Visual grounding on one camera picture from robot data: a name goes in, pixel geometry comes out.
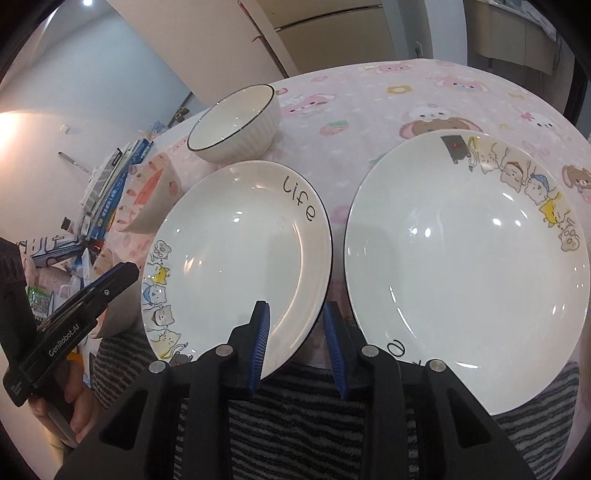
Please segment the person's left hand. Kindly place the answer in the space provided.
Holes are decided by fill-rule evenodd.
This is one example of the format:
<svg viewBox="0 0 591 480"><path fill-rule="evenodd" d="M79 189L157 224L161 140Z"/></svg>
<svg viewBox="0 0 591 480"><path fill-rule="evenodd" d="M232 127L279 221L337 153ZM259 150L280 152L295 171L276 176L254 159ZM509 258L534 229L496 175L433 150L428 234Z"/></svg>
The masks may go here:
<svg viewBox="0 0 591 480"><path fill-rule="evenodd" d="M84 381L84 368L78 361L68 361L68 376L63 387L65 401L74 407L70 428L74 441L70 440L49 417L50 405L44 398L32 395L28 399L28 405L32 415L43 427L64 442L69 447L75 447L92 430L97 423L103 408Z"/></svg>

